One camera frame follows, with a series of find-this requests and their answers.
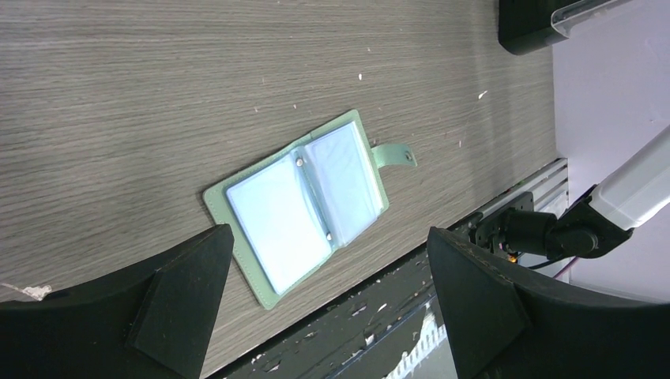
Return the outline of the green card holder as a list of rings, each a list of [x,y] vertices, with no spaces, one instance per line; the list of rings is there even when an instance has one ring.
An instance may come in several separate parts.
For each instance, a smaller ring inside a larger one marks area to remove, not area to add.
[[[388,209],[380,170],[416,164],[406,144],[371,146],[350,110],[210,186],[202,199],[215,223],[231,227],[235,260],[270,310]]]

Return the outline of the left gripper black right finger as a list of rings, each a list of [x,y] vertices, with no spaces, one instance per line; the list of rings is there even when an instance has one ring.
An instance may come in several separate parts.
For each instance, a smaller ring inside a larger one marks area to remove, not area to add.
[[[569,285],[442,228],[427,253],[460,378],[668,377],[668,305]]]

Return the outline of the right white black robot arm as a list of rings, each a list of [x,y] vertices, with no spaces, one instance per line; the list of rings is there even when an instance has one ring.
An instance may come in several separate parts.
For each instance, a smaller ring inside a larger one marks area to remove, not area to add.
[[[547,267],[567,258],[596,259],[631,238],[669,203],[669,130],[664,129],[561,216],[539,212],[529,192],[494,212],[477,212],[465,237],[508,261],[536,255]]]

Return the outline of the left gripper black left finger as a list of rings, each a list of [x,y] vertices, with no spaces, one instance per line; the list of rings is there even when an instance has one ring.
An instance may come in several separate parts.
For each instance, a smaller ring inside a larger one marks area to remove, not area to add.
[[[233,245],[216,225],[40,301],[3,302],[2,377],[199,377]]]

